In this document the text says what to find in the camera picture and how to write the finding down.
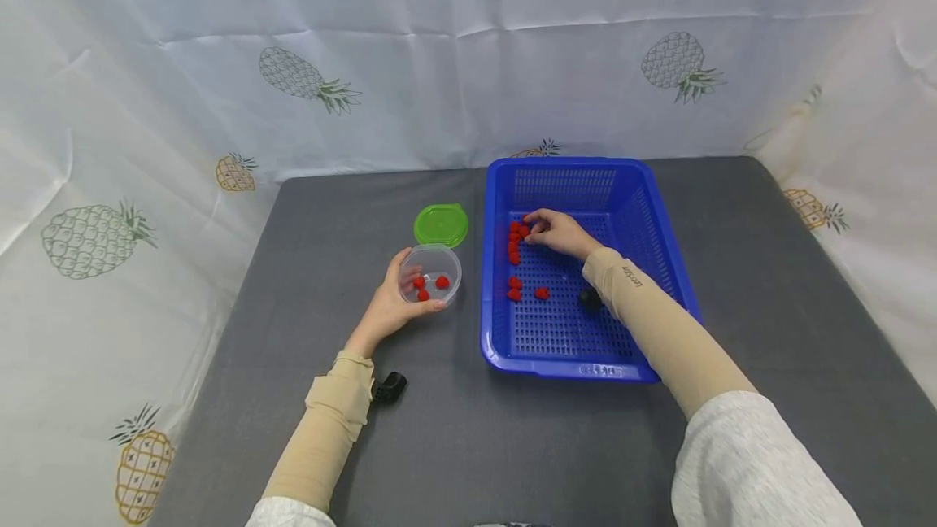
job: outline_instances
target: gray table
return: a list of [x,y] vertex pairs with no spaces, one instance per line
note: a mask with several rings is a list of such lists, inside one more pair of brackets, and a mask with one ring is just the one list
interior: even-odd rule
[[[866,525],[937,525],[937,414],[752,159],[650,163],[708,329],[778,406]],[[371,410],[339,525],[671,525],[686,427],[662,385],[493,371],[479,354],[485,172],[283,184],[150,527],[244,525],[389,257],[427,204],[473,220],[448,312],[376,355],[400,403]]]

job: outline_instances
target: right hand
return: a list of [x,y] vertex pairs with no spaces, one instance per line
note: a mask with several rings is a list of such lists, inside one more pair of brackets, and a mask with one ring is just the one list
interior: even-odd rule
[[603,248],[598,240],[588,236],[583,227],[572,217],[542,207],[526,215],[525,223],[536,223],[530,235],[524,239],[528,244],[543,244],[563,255],[571,255],[585,261],[594,250]]

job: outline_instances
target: black clip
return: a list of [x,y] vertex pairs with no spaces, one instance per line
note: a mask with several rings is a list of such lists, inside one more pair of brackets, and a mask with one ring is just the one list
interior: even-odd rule
[[371,387],[371,398],[378,403],[396,403],[407,386],[407,378],[399,372],[391,372],[383,383]]

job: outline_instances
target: white curtain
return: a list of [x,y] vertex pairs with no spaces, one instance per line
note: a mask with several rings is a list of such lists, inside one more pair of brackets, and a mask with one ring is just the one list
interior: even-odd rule
[[937,403],[937,11],[889,0],[759,159]]
[[[284,178],[756,150],[883,1],[0,0],[4,516],[146,521]],[[836,244],[926,214],[797,167]]]

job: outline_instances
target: label on basket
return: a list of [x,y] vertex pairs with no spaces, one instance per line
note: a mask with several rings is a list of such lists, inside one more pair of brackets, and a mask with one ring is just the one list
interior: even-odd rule
[[593,377],[612,377],[621,379],[625,376],[624,368],[610,367],[604,364],[584,364],[579,367],[580,374],[591,374]]

